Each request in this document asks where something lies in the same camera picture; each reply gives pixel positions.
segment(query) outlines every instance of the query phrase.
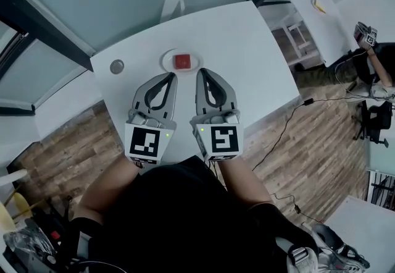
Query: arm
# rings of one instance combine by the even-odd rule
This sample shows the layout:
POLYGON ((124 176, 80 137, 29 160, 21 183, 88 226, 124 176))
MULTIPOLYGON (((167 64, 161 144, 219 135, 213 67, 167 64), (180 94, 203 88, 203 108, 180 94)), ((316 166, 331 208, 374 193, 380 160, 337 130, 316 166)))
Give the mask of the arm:
POLYGON ((85 217, 102 224, 104 213, 136 178, 139 170, 125 156, 119 157, 85 191, 74 218, 85 217))
POLYGON ((387 87, 392 86, 393 79, 391 78, 389 73, 386 71, 386 69, 384 69, 380 60, 377 58, 376 53, 373 50, 373 48, 368 49, 367 52, 368 52, 369 59, 372 62, 372 65, 375 68, 375 71, 377 72, 378 77, 380 78, 383 85, 387 86, 387 87))
POLYGON ((223 180, 230 193, 235 195, 242 203, 253 206, 273 201, 262 182, 255 173, 249 169, 243 159, 220 161, 218 163, 223 180))

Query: wooden floor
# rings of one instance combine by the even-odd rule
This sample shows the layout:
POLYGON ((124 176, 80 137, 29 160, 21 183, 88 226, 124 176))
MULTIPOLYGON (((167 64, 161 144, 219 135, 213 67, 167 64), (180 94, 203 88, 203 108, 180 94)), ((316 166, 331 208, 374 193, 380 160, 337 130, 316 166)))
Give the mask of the wooden floor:
MULTIPOLYGON (((288 50, 282 36, 276 38, 288 50)), ((343 97, 344 91, 326 86, 301 91, 301 95, 304 99, 333 99, 343 97)), ((257 101, 264 102, 263 97, 257 101)), ((265 120, 246 138, 243 157, 251 168, 277 141, 292 109, 265 120)), ((364 199, 368 174, 363 141, 352 139, 358 129, 351 119, 353 112, 344 100, 316 102, 296 110, 275 150, 255 170, 269 192, 279 198, 294 195, 302 212, 318 220, 327 219, 347 195, 364 199)), ((115 127, 100 102, 31 145, 13 169, 28 170, 30 179, 21 192, 30 203, 51 197, 62 210, 68 195, 74 204, 78 202, 86 187, 122 152, 115 127)), ((295 224, 308 221, 295 213, 292 198, 274 201, 295 224)))

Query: yellow object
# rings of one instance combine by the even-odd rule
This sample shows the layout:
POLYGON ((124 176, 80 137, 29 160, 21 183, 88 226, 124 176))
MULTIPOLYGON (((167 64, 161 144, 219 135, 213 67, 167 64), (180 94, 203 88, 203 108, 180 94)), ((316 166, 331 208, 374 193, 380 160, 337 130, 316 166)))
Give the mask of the yellow object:
POLYGON ((31 206, 20 193, 14 194, 14 201, 17 209, 19 210, 19 214, 22 213, 23 217, 26 218, 33 217, 33 213, 31 212, 31 206))
POLYGON ((11 195, 10 195, 10 196, 8 197, 8 199, 6 199, 6 201, 4 202, 5 207, 7 207, 7 204, 10 202, 11 198, 14 197, 14 194, 15 194, 16 192, 18 192, 19 188, 20 188, 20 184, 18 185, 17 188, 15 188, 15 189, 12 191, 11 195))
POLYGON ((37 202, 37 203, 35 203, 35 204, 29 206, 28 209, 26 209, 26 210, 20 212, 19 214, 16 214, 15 216, 13 216, 12 219, 15 220, 15 219, 18 218, 19 216, 32 214, 32 213, 31 213, 31 210, 32 210, 33 208, 37 207, 38 205, 42 204, 43 201, 44 201, 44 200, 42 199, 41 201, 39 201, 39 202, 37 202))
POLYGON ((314 6, 316 9, 318 9, 320 12, 323 12, 324 14, 326 14, 326 12, 322 9, 322 7, 320 7, 320 6, 318 5, 317 0, 313 0, 312 4, 313 4, 313 6, 314 6))
POLYGON ((0 203, 0 227, 2 233, 17 230, 8 210, 2 203, 0 203))

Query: white table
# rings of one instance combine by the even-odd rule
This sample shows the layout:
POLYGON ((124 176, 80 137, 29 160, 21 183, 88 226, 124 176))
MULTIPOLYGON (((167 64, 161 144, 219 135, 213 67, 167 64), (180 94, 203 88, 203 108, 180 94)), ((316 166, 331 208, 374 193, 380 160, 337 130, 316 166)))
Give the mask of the white table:
MULTIPOLYGON (((247 127, 299 96, 271 31, 252 2, 203 10, 162 23, 91 58, 107 109, 122 141, 135 92, 164 73, 160 59, 173 48, 200 54, 204 67, 220 74, 235 90, 241 122, 247 127), (110 72, 120 59, 122 73, 110 72)), ((177 130, 162 158, 174 163, 199 153, 189 121, 196 115, 196 74, 178 77, 173 120, 177 130)))
POLYGON ((326 12, 320 12, 312 5, 312 0, 290 0, 295 7, 295 13, 285 17, 280 26, 284 29, 289 38, 298 59, 289 65, 306 60, 314 56, 321 56, 325 66, 329 67, 349 50, 358 48, 356 41, 350 38, 345 31, 341 16, 336 4, 332 0, 317 0, 318 5, 326 12), (292 26, 286 25, 286 20, 290 17, 296 22, 292 26), (300 22, 303 21, 314 41, 317 50, 302 55, 301 50, 311 43, 303 39, 301 45, 297 45, 290 34, 291 30, 299 30, 300 22))
POLYGON ((395 266, 394 222, 395 212, 347 196, 325 225, 365 257, 370 263, 367 272, 388 273, 395 266))

